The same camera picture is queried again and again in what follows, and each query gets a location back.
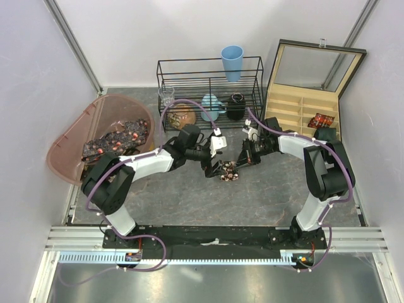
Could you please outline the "brown ceramic bowl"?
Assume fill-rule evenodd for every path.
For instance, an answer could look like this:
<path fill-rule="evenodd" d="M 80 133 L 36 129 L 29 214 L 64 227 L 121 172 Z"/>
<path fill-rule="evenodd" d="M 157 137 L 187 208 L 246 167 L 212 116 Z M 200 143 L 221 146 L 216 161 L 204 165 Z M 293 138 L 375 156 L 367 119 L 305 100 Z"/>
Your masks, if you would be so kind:
<path fill-rule="evenodd" d="M 181 130 L 187 124 L 196 123 L 196 113 L 184 103 L 174 104 L 167 111 L 167 119 L 172 128 Z"/>

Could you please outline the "light blue mug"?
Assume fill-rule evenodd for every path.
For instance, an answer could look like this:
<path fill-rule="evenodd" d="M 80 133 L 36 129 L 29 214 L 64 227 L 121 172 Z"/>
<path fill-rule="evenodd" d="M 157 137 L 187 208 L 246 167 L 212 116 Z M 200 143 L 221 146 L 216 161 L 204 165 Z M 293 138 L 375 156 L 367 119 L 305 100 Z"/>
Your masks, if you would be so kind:
<path fill-rule="evenodd" d="M 209 121 L 209 117 L 213 121 L 216 121 L 220 114 L 225 114 L 227 109 L 226 105 L 219 101 L 219 99 L 213 94 L 206 94 L 201 101 L 201 106 L 204 107 L 205 112 L 201 112 L 201 118 L 204 121 Z"/>

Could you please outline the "black cup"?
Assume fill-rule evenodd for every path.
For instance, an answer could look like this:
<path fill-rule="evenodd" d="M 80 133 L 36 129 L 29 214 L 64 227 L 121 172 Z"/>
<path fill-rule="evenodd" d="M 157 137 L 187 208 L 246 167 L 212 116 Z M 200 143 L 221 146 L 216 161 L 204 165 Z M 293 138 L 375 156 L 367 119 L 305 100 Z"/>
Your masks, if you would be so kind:
<path fill-rule="evenodd" d="M 246 101 L 239 92 L 231 94 L 227 102 L 227 117 L 232 121 L 239 121 L 244 117 Z"/>

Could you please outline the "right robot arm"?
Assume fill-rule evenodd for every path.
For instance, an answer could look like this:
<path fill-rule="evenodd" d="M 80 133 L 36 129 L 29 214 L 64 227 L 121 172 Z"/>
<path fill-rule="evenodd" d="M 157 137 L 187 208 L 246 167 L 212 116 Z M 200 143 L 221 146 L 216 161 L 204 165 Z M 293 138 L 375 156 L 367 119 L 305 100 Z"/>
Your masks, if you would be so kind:
<path fill-rule="evenodd" d="M 311 231 L 320 228 L 323 219 L 335 203 L 350 199 L 355 177 L 341 141 L 321 141 L 296 131 L 282 131 L 276 117 L 258 123 L 261 132 L 246 119 L 242 131 L 247 138 L 235 166 L 238 169 L 257 165 L 261 157 L 283 153 L 304 161 L 309 195 L 301 211 L 295 216 L 297 228 L 289 232 L 289 241 L 296 248 L 304 248 L 312 241 Z"/>

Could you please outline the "pink plastic basket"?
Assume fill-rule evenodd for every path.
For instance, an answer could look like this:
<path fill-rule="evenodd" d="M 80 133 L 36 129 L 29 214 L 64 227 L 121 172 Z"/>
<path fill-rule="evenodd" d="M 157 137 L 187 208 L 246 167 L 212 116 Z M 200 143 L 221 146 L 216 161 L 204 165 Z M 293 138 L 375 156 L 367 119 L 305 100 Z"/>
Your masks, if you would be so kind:
<path fill-rule="evenodd" d="M 92 102 L 47 153 L 47 166 L 68 183 L 83 176 L 107 152 L 136 155 L 154 147 L 155 121 L 146 105 L 121 94 Z"/>

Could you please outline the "black floral rose tie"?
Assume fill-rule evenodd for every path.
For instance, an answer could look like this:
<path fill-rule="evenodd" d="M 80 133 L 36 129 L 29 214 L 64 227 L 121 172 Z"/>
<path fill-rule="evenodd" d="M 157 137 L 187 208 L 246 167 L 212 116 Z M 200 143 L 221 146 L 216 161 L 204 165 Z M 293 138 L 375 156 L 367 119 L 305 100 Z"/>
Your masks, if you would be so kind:
<path fill-rule="evenodd" d="M 237 162 L 235 161 L 219 161 L 220 180 L 225 182 L 236 181 L 239 178 L 237 170 Z"/>

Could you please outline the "rolled red patterned tie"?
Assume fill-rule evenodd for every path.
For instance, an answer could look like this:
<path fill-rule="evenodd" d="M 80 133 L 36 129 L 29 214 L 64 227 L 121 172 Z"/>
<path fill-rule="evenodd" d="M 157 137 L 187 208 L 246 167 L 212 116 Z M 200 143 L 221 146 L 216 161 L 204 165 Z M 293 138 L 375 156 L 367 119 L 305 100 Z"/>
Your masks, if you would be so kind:
<path fill-rule="evenodd" d="M 334 123 L 335 117 L 327 116 L 324 114 L 317 113 L 309 121 L 307 127 L 309 128 L 329 128 Z"/>

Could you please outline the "clear drinking glass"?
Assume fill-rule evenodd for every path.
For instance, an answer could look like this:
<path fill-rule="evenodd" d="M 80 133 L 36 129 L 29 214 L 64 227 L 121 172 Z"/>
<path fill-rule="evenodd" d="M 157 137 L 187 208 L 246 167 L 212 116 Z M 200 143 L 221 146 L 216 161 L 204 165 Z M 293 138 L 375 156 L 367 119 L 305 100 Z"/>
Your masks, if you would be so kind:
<path fill-rule="evenodd" d="M 158 89 L 158 96 L 160 97 L 160 101 L 164 107 L 174 101 L 174 92 L 174 87 L 168 85 L 162 85 Z"/>

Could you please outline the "wooden tie storage box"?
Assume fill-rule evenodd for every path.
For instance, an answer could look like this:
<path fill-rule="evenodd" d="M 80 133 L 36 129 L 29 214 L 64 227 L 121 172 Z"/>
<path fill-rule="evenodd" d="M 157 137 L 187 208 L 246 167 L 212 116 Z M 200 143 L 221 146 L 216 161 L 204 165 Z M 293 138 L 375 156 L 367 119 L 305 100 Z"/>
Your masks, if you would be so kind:
<path fill-rule="evenodd" d="M 340 99 L 367 51 L 322 43 L 281 39 L 266 89 L 266 118 L 280 127 L 313 136 L 309 124 L 318 115 L 333 118 L 331 128 L 341 139 Z"/>

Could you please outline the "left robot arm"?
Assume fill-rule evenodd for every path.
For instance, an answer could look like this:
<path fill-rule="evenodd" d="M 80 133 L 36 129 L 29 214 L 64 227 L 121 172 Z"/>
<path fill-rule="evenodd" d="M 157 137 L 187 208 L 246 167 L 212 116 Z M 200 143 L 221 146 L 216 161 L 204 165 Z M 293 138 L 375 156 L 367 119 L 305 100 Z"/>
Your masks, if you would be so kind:
<path fill-rule="evenodd" d="M 226 137 L 217 128 L 201 145 L 200 134 L 199 127 L 187 124 L 177 136 L 153 151 L 120 157 L 106 153 L 82 182 L 87 210 L 104 217 L 123 247 L 132 248 L 139 239 L 136 222 L 124 205 L 132 183 L 149 175 L 171 172 L 188 160 L 199 162 L 207 178 L 220 174 L 220 164 L 213 165 L 211 161 L 227 146 Z"/>

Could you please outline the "rolled dark green tie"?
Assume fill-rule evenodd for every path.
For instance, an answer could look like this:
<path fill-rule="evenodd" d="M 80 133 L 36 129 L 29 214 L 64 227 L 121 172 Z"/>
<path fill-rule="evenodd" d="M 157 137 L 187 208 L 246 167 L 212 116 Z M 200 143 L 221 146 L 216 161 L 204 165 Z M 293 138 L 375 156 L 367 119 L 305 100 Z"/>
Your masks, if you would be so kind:
<path fill-rule="evenodd" d="M 321 127 L 314 132 L 314 138 L 321 141 L 332 141 L 337 139 L 336 128 Z"/>

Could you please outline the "dark floral tie in basket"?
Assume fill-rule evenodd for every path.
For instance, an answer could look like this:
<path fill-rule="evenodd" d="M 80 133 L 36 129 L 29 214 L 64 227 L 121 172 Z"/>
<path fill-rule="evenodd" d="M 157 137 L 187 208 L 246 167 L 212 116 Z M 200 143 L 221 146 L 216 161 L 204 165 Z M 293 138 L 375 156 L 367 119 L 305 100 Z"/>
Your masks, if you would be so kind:
<path fill-rule="evenodd" d="M 109 132 L 101 138 L 86 142 L 83 145 L 81 161 L 95 162 L 108 152 L 115 156 L 129 155 L 146 143 L 149 135 L 146 120 L 139 118 L 136 121 L 126 121 L 121 126 L 121 131 Z"/>

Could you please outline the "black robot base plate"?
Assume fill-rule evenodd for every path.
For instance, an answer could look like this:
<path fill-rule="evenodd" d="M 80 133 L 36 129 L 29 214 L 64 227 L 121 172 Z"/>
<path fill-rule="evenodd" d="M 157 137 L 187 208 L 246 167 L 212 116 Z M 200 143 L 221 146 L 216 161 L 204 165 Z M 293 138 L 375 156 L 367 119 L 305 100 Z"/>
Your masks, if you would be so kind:
<path fill-rule="evenodd" d="M 166 257 L 277 257 L 281 250 L 326 249 L 324 231 L 296 227 L 140 225 L 130 236 L 152 235 L 166 246 Z"/>

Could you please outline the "brown paisley tie in basket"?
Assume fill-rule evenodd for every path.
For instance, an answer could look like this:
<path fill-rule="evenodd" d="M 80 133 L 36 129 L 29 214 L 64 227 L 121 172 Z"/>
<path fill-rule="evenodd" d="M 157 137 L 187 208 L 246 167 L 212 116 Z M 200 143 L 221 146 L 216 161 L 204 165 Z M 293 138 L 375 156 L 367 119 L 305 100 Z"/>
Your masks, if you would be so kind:
<path fill-rule="evenodd" d="M 91 170 L 94 168 L 94 164 L 85 164 L 80 176 L 80 181 L 83 182 L 86 177 L 89 175 L 89 173 L 91 172 Z"/>

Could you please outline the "tall blue plastic cup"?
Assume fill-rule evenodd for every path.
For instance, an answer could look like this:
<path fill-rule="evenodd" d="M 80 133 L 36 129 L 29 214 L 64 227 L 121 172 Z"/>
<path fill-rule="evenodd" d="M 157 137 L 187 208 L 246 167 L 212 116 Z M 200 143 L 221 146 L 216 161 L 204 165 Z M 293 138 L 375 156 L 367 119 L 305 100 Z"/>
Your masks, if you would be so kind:
<path fill-rule="evenodd" d="M 241 78 L 243 56 L 244 50 L 238 45 L 222 49 L 221 58 L 227 81 L 237 82 Z"/>

